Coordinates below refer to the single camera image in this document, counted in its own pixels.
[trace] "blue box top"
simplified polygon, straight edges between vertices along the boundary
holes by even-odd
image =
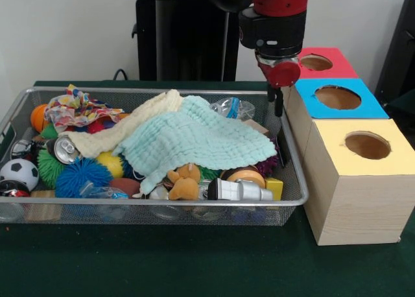
[[[389,119],[359,78],[301,79],[296,88],[315,119]]]

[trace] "wooden block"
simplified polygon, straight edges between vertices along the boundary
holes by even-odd
[[[301,160],[313,119],[388,119],[360,79],[299,80],[290,91],[287,116]]]
[[[308,47],[298,55],[300,78],[358,78],[355,70],[334,47]]]
[[[270,136],[270,131],[267,130],[264,126],[260,125],[259,123],[256,123],[254,120],[246,120],[243,122],[246,125],[251,126],[254,130],[260,132],[263,135]]]
[[[54,198],[53,190],[33,191],[30,194],[32,198]],[[31,204],[26,214],[26,221],[56,221],[60,219],[62,213],[61,204]]]
[[[415,152],[393,120],[315,120],[305,204],[318,245],[396,243],[415,205]]]
[[[281,201],[284,183],[275,178],[265,178],[265,188],[274,194],[274,201]]]
[[[281,92],[283,93],[284,98],[284,109],[287,111],[288,108],[288,101],[290,100],[290,93],[293,86],[284,86],[281,88]]]

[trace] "soccer ball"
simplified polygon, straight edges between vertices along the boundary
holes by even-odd
[[[23,182],[32,191],[39,182],[39,171],[30,161],[14,159],[1,168],[0,180]]]

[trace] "white wall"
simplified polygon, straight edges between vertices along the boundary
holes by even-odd
[[[338,47],[374,91],[403,0],[309,0],[304,47]],[[253,51],[241,49],[237,78],[263,80]]]
[[[305,46],[340,47],[371,89],[403,0],[309,0]],[[0,117],[36,80],[138,77],[135,0],[0,0]],[[239,80],[263,80],[241,47]]]
[[[135,0],[0,0],[0,116],[36,80],[138,77]]]

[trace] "wire mesh basket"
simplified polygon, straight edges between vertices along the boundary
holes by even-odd
[[[132,112],[163,89],[80,88],[93,98],[125,112]],[[19,139],[37,133],[30,114],[39,104],[61,95],[65,88],[35,87],[20,93],[0,124],[0,166],[10,159],[10,148]],[[0,222],[47,224],[205,224],[282,226],[296,206],[308,199],[304,175],[285,114],[274,115],[265,91],[180,90],[182,96],[199,95],[209,102],[238,97],[255,106],[254,121],[278,136],[285,147],[285,165],[274,177],[283,181],[281,201],[171,201],[141,199],[77,199],[0,197]],[[40,181],[36,189],[46,189]]]

